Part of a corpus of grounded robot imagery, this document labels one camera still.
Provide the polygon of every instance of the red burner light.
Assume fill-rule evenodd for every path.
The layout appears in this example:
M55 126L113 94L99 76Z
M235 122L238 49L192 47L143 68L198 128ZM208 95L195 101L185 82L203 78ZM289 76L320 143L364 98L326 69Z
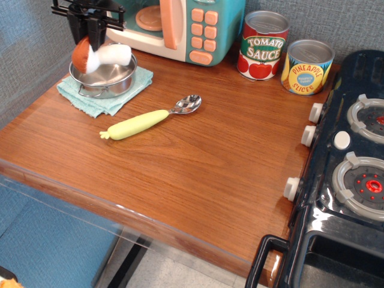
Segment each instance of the red burner light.
M376 118L377 123L380 125L384 125L384 116L380 116Z
M367 181L366 186L372 193L380 193L383 191L383 185L377 180Z

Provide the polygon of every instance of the tomato sauce can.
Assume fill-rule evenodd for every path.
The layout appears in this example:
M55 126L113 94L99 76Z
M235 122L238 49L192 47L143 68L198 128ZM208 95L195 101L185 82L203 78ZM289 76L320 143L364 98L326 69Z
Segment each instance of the tomato sauce can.
M238 59L238 70L256 80L272 78L278 69L289 31L283 15L257 10L246 15Z
M295 94L316 94L323 89L334 58L335 50L327 43L297 40L288 47L281 84Z

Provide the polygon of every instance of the black oven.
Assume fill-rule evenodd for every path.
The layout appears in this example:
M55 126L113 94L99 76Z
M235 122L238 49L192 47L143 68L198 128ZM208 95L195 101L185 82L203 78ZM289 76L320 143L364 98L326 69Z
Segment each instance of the black oven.
M282 254L273 287L383 288L384 52L349 55L310 120L304 172L284 191L294 202L289 238L262 239L246 288L271 250Z

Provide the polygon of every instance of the microwave button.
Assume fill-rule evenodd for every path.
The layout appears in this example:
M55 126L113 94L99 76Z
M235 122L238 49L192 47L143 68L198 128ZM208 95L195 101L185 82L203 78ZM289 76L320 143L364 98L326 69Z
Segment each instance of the microwave button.
M201 49L203 47L203 39L199 37L192 37L191 45L193 48Z
M197 51L197 50L193 50L190 53L190 58L193 62L203 64L203 65L209 65L213 60L213 56L208 52Z
M203 25L193 23L191 26L191 32L193 35L197 35L197 36L203 35Z
M205 13L205 23L208 25L216 25L218 22L218 13L216 11L208 11Z
M196 22L203 22L204 20L204 10L202 9L192 9L192 20Z
M205 27L204 36L209 39L215 39L217 36L217 28L213 26Z
M204 41L204 50L209 52L214 52L216 50L216 41L215 40L205 40Z

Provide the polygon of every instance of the tomato illustration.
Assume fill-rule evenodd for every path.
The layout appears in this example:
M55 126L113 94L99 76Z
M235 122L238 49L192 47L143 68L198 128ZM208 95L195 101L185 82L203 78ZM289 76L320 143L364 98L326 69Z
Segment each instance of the tomato illustration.
M272 68L272 74L273 74L273 75L276 75L279 63L280 63L280 60L277 61L277 62L275 63L275 65L274 65L274 67Z
M271 65L266 64L252 64L250 66L250 74L255 79L264 79L272 71Z
M248 61L245 60L241 54L239 54L238 70L241 73L245 73L248 71Z

